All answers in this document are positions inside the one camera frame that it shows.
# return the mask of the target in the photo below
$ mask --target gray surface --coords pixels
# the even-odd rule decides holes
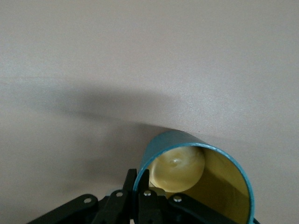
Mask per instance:
[[[299,223],[298,1],[0,3],[0,223],[103,197],[164,128],[235,157]]]

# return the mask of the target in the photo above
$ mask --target screw head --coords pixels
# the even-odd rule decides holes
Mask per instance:
[[[151,191],[150,190],[146,190],[144,193],[143,193],[144,196],[151,196]]]
[[[85,204],[92,202],[92,199],[90,197],[84,199],[83,201]]]
[[[181,198],[181,196],[175,195],[175,196],[173,197],[173,200],[174,200],[175,202],[181,202],[181,201],[182,201],[182,198]]]
[[[116,193],[116,196],[117,196],[117,197],[121,197],[121,196],[123,196],[123,193],[122,193],[122,192],[117,192],[117,193]]]

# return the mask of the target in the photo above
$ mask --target white background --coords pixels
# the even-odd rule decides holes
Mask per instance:
[[[299,2],[0,2],[0,223],[102,198],[174,128],[299,223]]]

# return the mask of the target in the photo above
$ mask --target teal cup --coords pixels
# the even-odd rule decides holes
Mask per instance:
[[[238,224],[253,224],[254,195],[245,171],[226,152],[177,130],[156,136],[147,146],[133,187],[149,169],[149,186],[166,197],[184,193]]]

